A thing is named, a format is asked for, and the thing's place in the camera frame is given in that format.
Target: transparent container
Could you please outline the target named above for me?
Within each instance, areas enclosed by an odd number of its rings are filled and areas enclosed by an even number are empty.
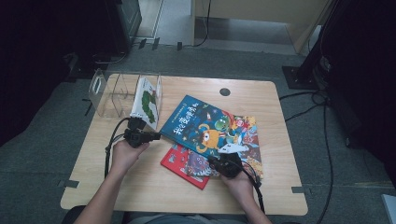
[[[152,99],[149,101],[149,116],[140,109],[144,91],[149,91],[149,94],[144,95]],[[162,95],[161,76],[159,74],[113,72],[101,69],[96,70],[89,89],[92,105],[96,113],[103,118],[139,117],[148,119],[154,116],[158,121]],[[151,126],[155,130],[156,122]]]

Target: cartoon illustration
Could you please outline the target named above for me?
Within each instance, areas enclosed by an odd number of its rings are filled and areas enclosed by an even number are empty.
[[[198,126],[198,129],[201,129],[202,127],[207,128],[207,130],[203,131],[202,133],[202,145],[204,145],[205,147],[200,148],[200,146],[197,146],[196,149],[198,150],[198,152],[203,153],[208,148],[219,149],[218,142],[221,132],[219,132],[218,130],[210,129],[209,125],[207,124],[201,124],[200,126]]]
[[[155,122],[155,116],[154,116],[154,112],[149,107],[150,103],[155,105],[155,91],[153,91],[152,94],[150,94],[148,91],[143,91],[143,95],[142,95],[142,108],[143,108],[143,111],[148,116],[149,122],[150,123],[154,123]]]
[[[189,153],[190,150],[187,148],[178,144],[173,144],[161,160],[161,165],[189,181],[199,189],[203,189],[209,180],[209,177],[191,176],[188,174],[187,163],[189,161]]]
[[[231,129],[235,132],[244,133],[248,129],[248,126],[248,119],[235,116]]]
[[[230,128],[230,118],[224,115],[215,122],[215,128],[220,132],[227,132]]]
[[[260,157],[260,148],[259,147],[252,147],[249,144],[245,144],[246,147],[249,148],[248,151],[240,152],[240,157],[244,158],[243,160],[247,160],[249,157],[251,158],[259,158]]]
[[[256,118],[254,117],[244,117],[244,119],[246,119],[248,121],[248,128],[256,128]]]
[[[258,145],[256,144],[257,142],[259,142],[259,136],[257,135],[257,132],[253,132],[252,130],[246,132],[243,138],[243,142],[244,144],[258,147]]]
[[[254,172],[258,176],[263,176],[263,171],[262,171],[262,163],[258,162],[252,157],[247,157],[247,163],[253,168]]]
[[[189,150],[188,162],[186,165],[187,175],[191,176],[217,176],[219,173],[212,170],[209,166],[209,162],[205,157],[198,153]]]
[[[227,144],[224,147],[219,149],[219,153],[234,153],[234,152],[243,152],[243,151],[248,151],[249,148],[247,146],[241,146],[237,144]]]

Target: human hand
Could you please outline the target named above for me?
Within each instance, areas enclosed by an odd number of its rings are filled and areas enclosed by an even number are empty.
[[[125,176],[128,170],[139,159],[139,155],[148,147],[149,143],[144,143],[139,147],[131,147],[126,140],[119,141],[113,147],[110,172]]]
[[[222,175],[221,180],[239,203],[242,203],[246,199],[254,199],[253,185],[244,172],[240,172],[234,178],[228,178]]]

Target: table hole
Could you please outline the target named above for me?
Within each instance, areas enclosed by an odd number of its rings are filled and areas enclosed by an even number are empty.
[[[220,94],[223,96],[228,96],[231,94],[230,90],[228,90],[227,88],[223,88],[220,90]]]

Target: cartoon character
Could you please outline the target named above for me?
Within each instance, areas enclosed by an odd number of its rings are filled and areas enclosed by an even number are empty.
[[[247,119],[236,118],[233,122],[232,129],[239,130],[240,133],[245,132],[248,129],[249,122]]]
[[[215,128],[220,132],[226,132],[230,128],[230,119],[224,115],[215,122]]]
[[[204,153],[208,148],[219,149],[218,143],[222,133],[218,130],[210,129],[207,124],[200,124],[198,129],[201,129],[202,127],[206,128],[206,130],[202,132],[202,145],[205,147],[200,148],[200,146],[197,146],[196,149],[198,152]]]
[[[209,162],[201,155],[189,152],[189,157],[189,162],[186,166],[189,175],[211,176],[216,174],[215,170],[210,169]]]

